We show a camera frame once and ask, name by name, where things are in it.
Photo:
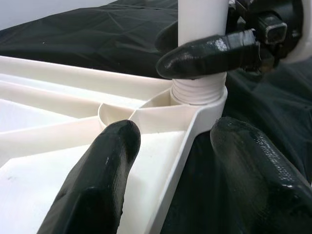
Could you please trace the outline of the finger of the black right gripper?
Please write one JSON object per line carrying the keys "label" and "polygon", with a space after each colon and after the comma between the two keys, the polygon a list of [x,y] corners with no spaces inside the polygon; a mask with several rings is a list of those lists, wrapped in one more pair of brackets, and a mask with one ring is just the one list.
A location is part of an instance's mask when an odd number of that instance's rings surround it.
{"label": "finger of the black right gripper", "polygon": [[178,21],[175,21],[158,33],[156,49],[161,53],[176,53],[178,48]]}
{"label": "finger of the black right gripper", "polygon": [[260,43],[246,30],[179,46],[157,62],[156,70],[165,79],[199,79],[237,68],[256,70],[260,64]]}

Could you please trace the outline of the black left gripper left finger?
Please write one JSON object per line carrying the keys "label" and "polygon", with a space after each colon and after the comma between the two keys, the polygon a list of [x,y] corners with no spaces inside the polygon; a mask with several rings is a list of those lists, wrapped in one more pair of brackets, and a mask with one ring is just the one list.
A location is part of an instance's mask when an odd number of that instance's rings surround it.
{"label": "black left gripper left finger", "polygon": [[141,135],[131,120],[107,126],[71,169],[39,234],[115,234]]}

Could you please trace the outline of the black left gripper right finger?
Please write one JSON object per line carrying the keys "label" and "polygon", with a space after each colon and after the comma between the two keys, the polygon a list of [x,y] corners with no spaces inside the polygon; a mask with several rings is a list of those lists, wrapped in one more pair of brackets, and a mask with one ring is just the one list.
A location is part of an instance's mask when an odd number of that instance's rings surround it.
{"label": "black left gripper right finger", "polygon": [[311,233],[311,185],[262,131],[223,117],[210,139],[243,233]]}

